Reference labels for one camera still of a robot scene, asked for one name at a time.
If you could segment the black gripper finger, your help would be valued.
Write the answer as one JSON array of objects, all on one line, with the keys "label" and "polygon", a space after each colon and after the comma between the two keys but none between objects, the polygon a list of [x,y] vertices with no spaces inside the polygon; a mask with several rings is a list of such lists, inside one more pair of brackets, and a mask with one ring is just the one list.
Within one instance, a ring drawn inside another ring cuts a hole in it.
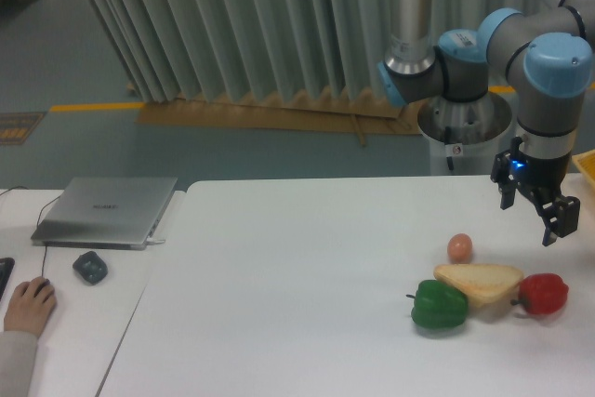
[{"label": "black gripper finger", "polygon": [[520,156],[521,137],[514,137],[506,151],[495,155],[490,180],[498,186],[500,193],[500,208],[508,209],[514,205],[517,191],[517,180],[514,172],[518,166],[523,166]]},{"label": "black gripper finger", "polygon": [[577,197],[566,196],[559,188],[537,188],[531,191],[530,198],[545,226],[543,246],[552,245],[558,238],[577,230],[580,213]]}]

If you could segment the grey sleeved forearm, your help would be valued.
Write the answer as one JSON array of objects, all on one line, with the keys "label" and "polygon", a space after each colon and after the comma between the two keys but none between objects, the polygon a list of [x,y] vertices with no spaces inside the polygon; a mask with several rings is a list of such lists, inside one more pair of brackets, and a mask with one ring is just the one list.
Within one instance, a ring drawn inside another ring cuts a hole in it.
[{"label": "grey sleeved forearm", "polygon": [[1,395],[28,396],[37,353],[37,337],[20,331],[1,333]]}]

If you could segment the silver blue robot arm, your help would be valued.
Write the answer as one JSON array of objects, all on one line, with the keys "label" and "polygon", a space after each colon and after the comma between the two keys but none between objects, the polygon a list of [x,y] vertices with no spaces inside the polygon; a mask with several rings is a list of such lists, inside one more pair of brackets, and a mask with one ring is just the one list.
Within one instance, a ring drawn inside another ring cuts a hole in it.
[{"label": "silver blue robot arm", "polygon": [[506,79],[519,96],[517,129],[491,179],[502,208],[517,195],[534,205],[551,245],[578,225],[580,202],[561,184],[591,82],[594,0],[545,1],[546,12],[501,8],[467,42],[451,31],[432,44],[431,0],[393,0],[390,46],[377,69],[391,105],[436,98],[451,113],[485,108],[490,71]]}]

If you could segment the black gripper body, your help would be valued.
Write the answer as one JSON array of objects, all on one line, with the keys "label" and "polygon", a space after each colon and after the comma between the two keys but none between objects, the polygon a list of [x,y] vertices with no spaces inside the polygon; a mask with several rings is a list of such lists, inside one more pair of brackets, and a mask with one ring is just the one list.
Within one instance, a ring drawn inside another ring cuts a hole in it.
[{"label": "black gripper body", "polygon": [[554,195],[562,191],[570,155],[553,159],[540,159],[521,154],[511,161],[511,174],[523,193],[542,191]]}]

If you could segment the person's hand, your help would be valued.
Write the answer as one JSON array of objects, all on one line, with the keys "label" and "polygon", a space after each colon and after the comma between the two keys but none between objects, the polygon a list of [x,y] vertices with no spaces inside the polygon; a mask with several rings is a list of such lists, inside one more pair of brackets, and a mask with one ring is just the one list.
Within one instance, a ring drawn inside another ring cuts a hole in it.
[{"label": "person's hand", "polygon": [[15,288],[4,318],[5,331],[27,332],[37,338],[42,336],[58,303],[55,287],[51,283],[34,296],[37,286],[45,279],[39,276]]}]

